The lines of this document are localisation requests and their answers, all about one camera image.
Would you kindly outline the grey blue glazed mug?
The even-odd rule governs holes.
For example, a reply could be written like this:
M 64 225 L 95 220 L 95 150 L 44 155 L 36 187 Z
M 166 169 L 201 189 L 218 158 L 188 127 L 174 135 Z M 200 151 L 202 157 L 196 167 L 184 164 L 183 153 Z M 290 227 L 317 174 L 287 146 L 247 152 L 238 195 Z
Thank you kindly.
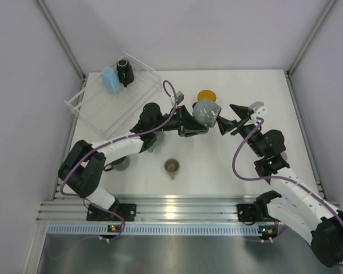
M 203 125 L 213 128 L 221 110 L 221 106 L 216 102 L 209 99 L 203 99 L 194 105 L 192 116 Z

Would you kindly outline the yellow enamel mug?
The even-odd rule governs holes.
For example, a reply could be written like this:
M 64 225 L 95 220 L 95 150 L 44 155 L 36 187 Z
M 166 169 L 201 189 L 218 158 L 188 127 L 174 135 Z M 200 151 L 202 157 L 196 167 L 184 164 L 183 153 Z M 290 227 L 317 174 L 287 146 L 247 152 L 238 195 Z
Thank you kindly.
M 199 101 L 201 100 L 211 100 L 212 102 L 216 102 L 217 96 L 216 94 L 211 90 L 202 90 L 197 95 L 197 101 L 192 104 L 192 107 L 194 107 Z

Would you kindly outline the black mug white inside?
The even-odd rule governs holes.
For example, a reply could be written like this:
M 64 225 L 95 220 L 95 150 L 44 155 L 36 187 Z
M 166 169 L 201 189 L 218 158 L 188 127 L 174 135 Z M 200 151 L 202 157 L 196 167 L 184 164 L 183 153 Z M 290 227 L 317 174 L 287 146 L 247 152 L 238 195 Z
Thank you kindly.
M 129 84 L 134 82 L 134 73 L 130 62 L 127 59 L 121 59 L 117 62 L 116 65 L 118 79 L 123 84 L 124 87 L 127 87 Z

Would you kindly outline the light blue cup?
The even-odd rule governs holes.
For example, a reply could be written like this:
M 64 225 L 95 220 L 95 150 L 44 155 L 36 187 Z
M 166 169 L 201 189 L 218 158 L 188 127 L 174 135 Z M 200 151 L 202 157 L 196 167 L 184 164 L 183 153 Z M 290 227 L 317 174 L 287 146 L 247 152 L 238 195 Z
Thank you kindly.
M 102 70 L 102 80 L 106 89 L 113 94 L 119 92 L 121 88 L 121 83 L 119 81 L 117 73 L 112 67 L 105 67 Z

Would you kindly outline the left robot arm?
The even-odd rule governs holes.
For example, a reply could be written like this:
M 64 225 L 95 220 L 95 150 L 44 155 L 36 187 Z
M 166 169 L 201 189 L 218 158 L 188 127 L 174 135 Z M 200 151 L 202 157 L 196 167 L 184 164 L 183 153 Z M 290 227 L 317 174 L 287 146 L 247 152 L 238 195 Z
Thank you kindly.
M 119 213 L 119 201 L 101 186 L 102 173 L 114 163 L 150 149 L 157 141 L 157 133 L 174 130 L 181 137 L 190 137 L 207 133 L 208 126 L 193 117 L 185 106 L 162 114 L 158 104 L 148 103 L 137 124 L 125 135 L 99 143 L 76 142 L 60 166 L 58 177 L 74 194 L 99 208 L 106 220 L 113 220 Z

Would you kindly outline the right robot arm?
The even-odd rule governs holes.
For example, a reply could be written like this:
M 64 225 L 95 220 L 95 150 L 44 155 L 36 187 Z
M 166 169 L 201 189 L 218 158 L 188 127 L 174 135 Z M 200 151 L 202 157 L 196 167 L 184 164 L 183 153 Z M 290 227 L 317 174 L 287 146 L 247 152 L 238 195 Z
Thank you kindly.
M 217 118 L 220 133 L 243 138 L 237 151 L 247 144 L 258 156 L 254 162 L 256 178 L 233 173 L 246 182 L 266 181 L 271 190 L 254 202 L 262 220 L 277 219 L 298 234 L 310 246 L 315 257 L 326 267 L 343 267 L 343 210 L 311 190 L 284 159 L 285 138 L 279 130 L 262 133 L 266 107 L 255 102 L 249 107 L 230 104 L 240 120 Z

